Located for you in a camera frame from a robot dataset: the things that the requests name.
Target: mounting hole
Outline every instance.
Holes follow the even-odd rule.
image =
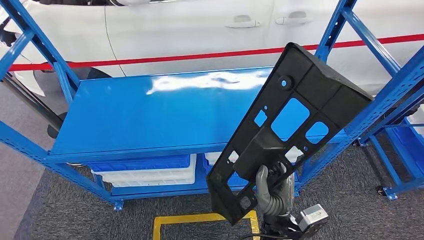
[[[290,90],[293,85],[293,80],[290,76],[282,76],[279,79],[282,89]]]
[[[244,196],[240,201],[241,207],[246,210],[251,206],[251,201],[247,196]]]

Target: car door handle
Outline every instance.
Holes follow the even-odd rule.
[[[260,25],[260,21],[252,19],[249,15],[238,15],[234,17],[233,22],[226,24],[225,27],[232,29],[256,28]]]
[[[278,25],[303,25],[312,22],[312,17],[304,11],[293,11],[288,16],[275,19]]]

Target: perforated steel upright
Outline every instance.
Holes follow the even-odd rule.
[[[366,46],[383,65],[392,79],[377,94],[372,101],[352,122],[345,127],[348,138],[331,146],[320,159],[303,167],[300,177],[300,187],[307,184],[320,173],[338,154],[357,140],[365,130],[381,117],[390,107],[411,90],[424,74],[424,47],[422,47],[402,68],[370,30],[353,12],[356,0],[340,0],[330,19],[315,55],[326,62],[337,37],[346,21],[352,26]]]

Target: white plastic bin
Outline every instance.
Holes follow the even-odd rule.
[[[143,187],[193,184],[195,182],[196,154],[190,155],[190,165],[185,168],[93,171],[101,175],[104,182],[114,187]]]

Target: white car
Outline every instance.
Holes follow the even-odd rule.
[[[261,50],[281,48],[288,42],[316,45],[320,42],[337,2],[338,0],[22,1],[68,62],[131,60],[245,50],[259,50],[259,53],[263,53]],[[377,38],[409,36],[395,38],[394,42],[398,43],[385,45],[401,65],[424,43],[423,0],[358,0],[354,11]],[[7,17],[3,10],[0,13],[0,23]],[[17,36],[22,32],[12,20],[4,25],[4,34]],[[337,41],[359,39],[346,24]],[[3,43],[0,54],[8,48],[7,43]],[[91,77],[273,66],[279,55],[268,53],[96,66],[91,68],[94,69]],[[15,64],[45,62],[44,57],[30,43]],[[391,79],[365,46],[335,48],[328,64],[373,95]],[[34,71],[19,71],[15,74],[30,90],[39,95],[44,94],[37,84]]]

